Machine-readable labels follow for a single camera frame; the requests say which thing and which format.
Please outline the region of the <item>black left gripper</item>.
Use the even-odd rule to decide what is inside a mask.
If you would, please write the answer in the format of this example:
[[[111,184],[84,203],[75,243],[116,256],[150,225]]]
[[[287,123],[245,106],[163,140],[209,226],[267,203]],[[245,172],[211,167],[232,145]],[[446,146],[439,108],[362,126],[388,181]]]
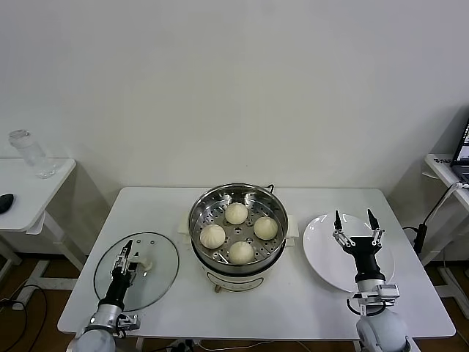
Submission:
[[[102,299],[102,304],[113,305],[116,307],[125,306],[125,294],[130,285],[133,284],[140,264],[139,252],[135,252],[135,254],[129,259],[132,245],[133,240],[129,240],[117,255],[111,271],[111,284],[108,287],[105,297]]]

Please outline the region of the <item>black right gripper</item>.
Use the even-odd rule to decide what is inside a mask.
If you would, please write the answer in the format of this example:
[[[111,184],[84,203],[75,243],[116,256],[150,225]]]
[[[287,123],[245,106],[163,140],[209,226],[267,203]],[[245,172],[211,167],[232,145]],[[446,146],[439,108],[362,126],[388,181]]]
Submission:
[[[333,238],[345,249],[346,253],[353,256],[357,270],[355,275],[356,283],[371,279],[385,281],[385,276],[375,258],[376,253],[381,250],[385,230],[380,227],[378,219],[370,209],[367,210],[367,215],[372,237],[349,238],[344,233],[340,213],[335,210]]]

